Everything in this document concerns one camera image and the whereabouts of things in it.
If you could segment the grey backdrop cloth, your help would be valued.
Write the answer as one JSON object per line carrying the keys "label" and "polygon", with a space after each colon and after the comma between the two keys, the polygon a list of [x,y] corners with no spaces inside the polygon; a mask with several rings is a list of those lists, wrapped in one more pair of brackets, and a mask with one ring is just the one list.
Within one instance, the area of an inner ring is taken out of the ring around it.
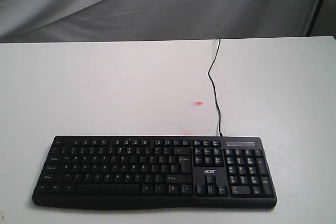
{"label": "grey backdrop cloth", "polygon": [[1,42],[292,37],[318,0],[1,0]]}

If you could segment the black acer keyboard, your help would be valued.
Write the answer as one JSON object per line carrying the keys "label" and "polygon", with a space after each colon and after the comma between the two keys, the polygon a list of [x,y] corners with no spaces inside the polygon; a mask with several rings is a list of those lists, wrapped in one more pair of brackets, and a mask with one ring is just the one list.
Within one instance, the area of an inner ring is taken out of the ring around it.
{"label": "black acer keyboard", "polygon": [[277,204],[261,139],[223,136],[56,136],[32,200],[99,210]]}

